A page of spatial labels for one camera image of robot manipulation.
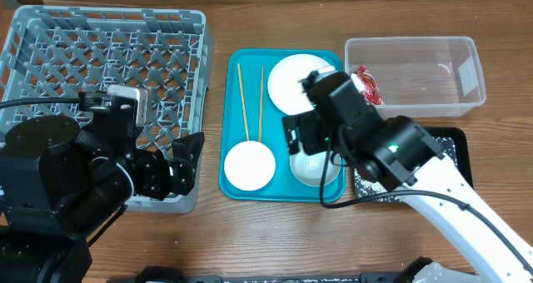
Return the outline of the grey metal bowl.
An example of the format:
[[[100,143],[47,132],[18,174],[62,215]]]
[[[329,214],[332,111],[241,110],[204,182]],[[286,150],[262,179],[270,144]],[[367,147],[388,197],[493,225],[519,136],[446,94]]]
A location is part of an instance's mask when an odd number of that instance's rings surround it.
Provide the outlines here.
[[[327,165],[325,185],[333,182],[341,170],[341,158],[338,155],[332,158],[333,161],[329,161]],[[309,156],[301,151],[290,157],[290,168],[295,178],[301,183],[319,187],[325,162],[325,152]]]

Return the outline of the wooden chopstick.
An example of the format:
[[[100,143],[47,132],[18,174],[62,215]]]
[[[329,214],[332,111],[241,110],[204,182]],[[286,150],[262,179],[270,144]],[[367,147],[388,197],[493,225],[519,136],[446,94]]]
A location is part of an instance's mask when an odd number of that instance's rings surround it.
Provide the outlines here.
[[[260,143],[262,143],[263,100],[264,100],[264,64],[262,64],[262,68],[261,68],[261,85],[260,85],[260,98],[259,98],[258,141]]]
[[[244,86],[243,86],[243,81],[242,81],[242,67],[241,67],[240,63],[237,64],[237,75],[238,75],[240,95],[241,95],[242,115],[243,115],[243,122],[244,122],[244,127],[245,127],[246,139],[247,139],[247,141],[250,141],[249,126],[248,126],[248,120],[247,120],[247,108],[246,108],[245,92],[244,92]]]

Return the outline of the white napkin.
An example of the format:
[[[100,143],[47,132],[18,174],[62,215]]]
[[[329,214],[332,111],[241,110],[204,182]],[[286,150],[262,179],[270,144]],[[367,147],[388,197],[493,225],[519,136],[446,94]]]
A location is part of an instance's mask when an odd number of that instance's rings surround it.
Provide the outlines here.
[[[363,93],[366,90],[365,83],[360,79],[360,77],[356,73],[351,74],[351,80],[353,81],[359,93]]]

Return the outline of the red snack wrapper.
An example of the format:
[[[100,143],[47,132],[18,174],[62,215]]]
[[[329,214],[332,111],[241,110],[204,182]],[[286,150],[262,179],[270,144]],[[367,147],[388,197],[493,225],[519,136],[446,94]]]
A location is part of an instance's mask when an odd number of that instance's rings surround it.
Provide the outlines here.
[[[373,105],[383,105],[384,102],[379,94],[379,88],[376,84],[376,80],[371,75],[370,71],[366,66],[361,65],[358,69],[354,71],[360,79],[365,83],[366,90],[361,93],[366,100]]]

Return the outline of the white rice grains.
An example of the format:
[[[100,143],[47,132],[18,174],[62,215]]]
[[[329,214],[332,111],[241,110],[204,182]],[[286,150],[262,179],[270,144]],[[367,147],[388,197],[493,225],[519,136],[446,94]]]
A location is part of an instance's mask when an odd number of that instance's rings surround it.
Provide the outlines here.
[[[460,164],[458,162],[454,140],[451,137],[434,137],[434,139],[441,145],[444,152],[452,159],[456,168],[458,168]],[[354,170],[354,186],[356,197],[371,196],[386,192],[386,189],[379,182],[365,180],[357,170]]]

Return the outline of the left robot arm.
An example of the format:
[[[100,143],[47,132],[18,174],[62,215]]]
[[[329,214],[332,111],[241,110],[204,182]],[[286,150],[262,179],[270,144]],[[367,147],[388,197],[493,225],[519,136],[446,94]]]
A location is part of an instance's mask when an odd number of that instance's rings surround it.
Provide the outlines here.
[[[3,282],[79,282],[90,248],[136,194],[187,195],[205,137],[172,141],[172,158],[83,130],[69,117],[39,117],[13,127],[1,150]]]

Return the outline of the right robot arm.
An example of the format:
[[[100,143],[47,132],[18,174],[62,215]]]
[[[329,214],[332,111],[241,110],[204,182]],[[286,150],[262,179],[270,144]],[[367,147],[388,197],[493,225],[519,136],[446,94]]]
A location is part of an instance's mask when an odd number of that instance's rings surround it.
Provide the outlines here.
[[[471,264],[475,274],[449,271],[424,257],[404,282],[530,282],[532,247],[474,191],[432,135],[409,117],[382,119],[334,67],[299,80],[312,109],[283,117],[288,151],[339,155],[364,179],[423,215]]]

